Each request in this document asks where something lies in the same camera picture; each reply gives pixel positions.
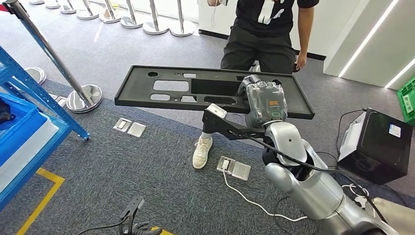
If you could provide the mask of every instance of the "plastic-wrapped robot hand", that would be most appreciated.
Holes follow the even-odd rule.
[[[162,233],[162,229],[151,230],[151,226],[148,226],[149,222],[142,222],[133,226],[133,235],[159,235]]]

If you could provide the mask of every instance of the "led light strip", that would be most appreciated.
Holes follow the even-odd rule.
[[[346,66],[343,68],[343,70],[340,72],[339,77],[343,77],[347,69],[350,67],[350,65],[353,63],[353,61],[356,59],[356,57],[360,54],[360,52],[363,50],[363,48],[366,46],[366,44],[369,42],[369,40],[372,38],[372,36],[375,34],[375,32],[378,30],[380,25],[383,23],[383,21],[386,19],[386,17],[389,15],[389,13],[392,11],[392,9],[395,7],[395,5],[399,2],[399,0],[393,0],[389,7],[386,9],[386,11],[383,13],[383,15],[380,17],[380,19],[376,22],[375,26],[372,28],[372,30],[369,32],[369,34],[366,36],[366,38],[363,40],[362,44],[360,44],[359,48],[355,51],[349,62],[346,64]]]
[[[385,88],[389,88],[393,83],[395,83],[406,71],[408,71],[415,64],[415,58],[409,62],[402,70],[399,72],[392,80],[386,84]]]

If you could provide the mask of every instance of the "white sneaker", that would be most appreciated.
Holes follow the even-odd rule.
[[[195,143],[196,150],[193,154],[193,167],[196,169],[203,168],[208,161],[208,153],[212,147],[212,137],[205,140],[199,137],[199,141]]]

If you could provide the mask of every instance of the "person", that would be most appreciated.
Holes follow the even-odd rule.
[[[219,0],[207,0],[207,3],[220,5]],[[297,70],[304,67],[307,60],[314,6],[318,3],[319,0],[297,0],[300,38]],[[258,60],[262,72],[292,74],[296,60],[290,39],[293,5],[294,0],[238,0],[221,68],[248,71],[254,60]],[[202,132],[195,145],[193,167],[200,169],[208,161],[211,134]]]

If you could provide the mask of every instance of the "blue plastic crate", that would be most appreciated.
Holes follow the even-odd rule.
[[[0,124],[0,166],[7,161],[46,121],[38,108],[15,96],[0,93],[0,98],[10,105],[16,118]]]

